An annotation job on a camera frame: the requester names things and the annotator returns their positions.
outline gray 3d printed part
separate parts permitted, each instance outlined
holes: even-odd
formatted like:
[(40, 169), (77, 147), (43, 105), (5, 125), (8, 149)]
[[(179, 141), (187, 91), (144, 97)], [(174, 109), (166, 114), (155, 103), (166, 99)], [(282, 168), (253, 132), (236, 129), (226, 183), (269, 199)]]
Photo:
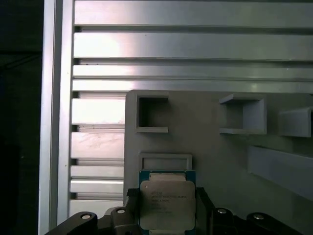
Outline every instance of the gray 3d printed part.
[(220, 128), (224, 134), (256, 134), (267, 133), (266, 101), (261, 95), (231, 94), (220, 99), (225, 105), (224, 114), (227, 127)]
[(191, 154), (140, 153), (139, 169), (192, 170)]
[(279, 112), (279, 134), (281, 136), (312, 136), (313, 107)]
[(248, 171), (313, 201), (313, 158), (249, 146)]

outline metal frame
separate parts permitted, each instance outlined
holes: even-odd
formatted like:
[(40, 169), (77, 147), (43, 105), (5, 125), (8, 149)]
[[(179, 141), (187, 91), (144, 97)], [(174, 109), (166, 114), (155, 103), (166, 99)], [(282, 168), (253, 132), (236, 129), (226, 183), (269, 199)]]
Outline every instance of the metal frame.
[[(294, 7), (301, 10), (290, 17)], [(94, 124), (94, 120), (75, 122), (78, 117), (72, 114), (72, 92), (99, 94), (136, 89), (311, 94), (313, 53), (305, 45), (312, 37), (308, 34), (313, 28), (312, 7), (310, 3), (295, 2), (247, 5), (224, 1), (191, 4), (191, 1), (45, 0), (39, 234), (66, 220), (71, 203), (77, 205), (70, 201), (71, 125), (83, 127)], [(208, 14), (206, 8), (212, 10), (212, 14)], [(118, 9), (123, 17), (110, 15), (117, 11), (108, 10), (103, 14), (105, 9)], [(236, 9), (248, 9), (254, 14), (247, 14), (243, 19), (242, 15), (238, 17)], [(195, 18), (194, 12), (202, 17)], [(273, 12), (280, 14), (280, 21), (277, 17), (273, 21), (272, 16), (277, 16)], [(74, 26), (81, 26), (81, 31), (74, 34)], [(215, 41), (211, 44), (202, 38), (212, 39), (212, 36)], [(113, 44), (119, 42), (118, 49), (103, 44), (102, 39)], [(202, 46), (191, 48), (190, 39), (194, 45), (200, 40)], [(258, 41), (265, 50), (256, 50), (258, 47), (250, 39)], [(177, 40), (179, 45), (171, 45)], [(221, 53), (219, 48), (224, 46), (217, 42), (223, 41), (233, 43), (236, 54), (231, 54), (231, 50)], [(247, 46), (253, 50), (242, 56), (240, 47)], [(73, 66), (75, 55), (80, 64)], [(82, 103), (74, 100), (74, 107)], [(76, 161), (79, 166), (98, 164), (98, 158), (77, 158)], [(118, 161), (113, 158), (113, 162), (122, 166), (120, 157)], [(86, 205), (92, 198), (85, 197), (88, 193), (81, 193), (75, 200), (83, 198)]]
[(45, 0), (38, 234), (57, 225), (62, 0)]
[(57, 222), (69, 215), (74, 0), (63, 0)]

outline metal screw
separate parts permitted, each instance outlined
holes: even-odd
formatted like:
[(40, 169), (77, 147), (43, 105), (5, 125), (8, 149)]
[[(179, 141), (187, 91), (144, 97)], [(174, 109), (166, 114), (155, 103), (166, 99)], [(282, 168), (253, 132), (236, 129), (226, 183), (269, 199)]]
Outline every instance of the metal screw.
[(217, 212), (220, 214), (226, 214), (227, 213), (227, 211), (225, 209), (218, 209)]
[(84, 215), (82, 216), (82, 219), (89, 219), (90, 217), (91, 217), (90, 215), (84, 214)]
[(253, 217), (254, 217), (255, 219), (260, 219), (260, 220), (264, 219), (264, 216), (262, 216), (262, 215), (260, 215), (260, 214), (255, 214)]

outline gray block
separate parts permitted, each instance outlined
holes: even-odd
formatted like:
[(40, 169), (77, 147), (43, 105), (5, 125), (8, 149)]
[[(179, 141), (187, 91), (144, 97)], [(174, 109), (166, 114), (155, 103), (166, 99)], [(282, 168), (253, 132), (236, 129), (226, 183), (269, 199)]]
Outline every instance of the gray block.
[(248, 171), (313, 201), (313, 158), (249, 146)]
[(312, 136), (313, 107), (279, 112), (279, 134), (281, 136)]
[(220, 99), (225, 105), (226, 127), (224, 134), (265, 135), (267, 111), (264, 96), (257, 94), (231, 94)]

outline gray panel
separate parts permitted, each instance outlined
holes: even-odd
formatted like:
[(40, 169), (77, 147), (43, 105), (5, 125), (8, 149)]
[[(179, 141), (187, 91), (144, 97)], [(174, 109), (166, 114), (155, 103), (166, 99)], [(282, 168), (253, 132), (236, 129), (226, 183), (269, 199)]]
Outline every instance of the gray panel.
[(123, 206), (123, 201), (71, 200), (69, 216), (83, 211), (93, 212), (99, 219), (103, 217), (108, 209), (121, 206)]
[[(169, 91), (170, 134), (147, 136), (134, 130), (136, 92), (128, 92), (126, 97), (125, 192), (138, 186), (140, 167), (134, 165), (139, 160), (138, 153), (189, 153), (193, 156), (197, 186), (205, 188), (217, 207), (229, 208), (242, 218), (251, 212), (268, 213), (303, 234), (312, 234), (312, 222), (307, 216), (313, 213), (310, 201), (247, 172), (249, 145), (282, 151), (301, 147), (312, 152), (307, 139), (293, 141), (277, 136), (279, 110), (306, 107), (311, 102), (309, 95), (259, 94), (267, 100), (268, 134), (233, 136), (219, 134), (219, 99), (231, 93)], [(298, 206), (307, 212), (302, 213)]]
[(282, 136), (311, 137), (313, 107), (281, 111), (279, 113), (279, 134)]
[(313, 27), (308, 3), (76, 1), (76, 25)]
[(223, 91), (265, 93), (312, 93), (312, 82), (249, 82), (201, 80), (74, 80), (74, 91)]
[(72, 124), (124, 124), (125, 99), (73, 99)]
[(71, 192), (123, 193), (122, 180), (79, 180), (70, 183)]
[(191, 154), (140, 153), (139, 154), (139, 169), (143, 169), (143, 170), (192, 170), (192, 155)]
[(210, 79), (305, 81), (313, 80), (313, 69), (262, 66), (194, 66), (183, 65), (74, 65), (75, 78), (149, 78), (149, 79)]
[(74, 57), (313, 60), (312, 40), (309, 35), (75, 33)]
[(248, 171), (313, 201), (313, 158), (250, 146)]
[(77, 159), (124, 159), (124, 133), (72, 133), (71, 157)]
[(75, 179), (122, 180), (124, 178), (124, 167), (75, 165), (71, 167), (70, 174)]

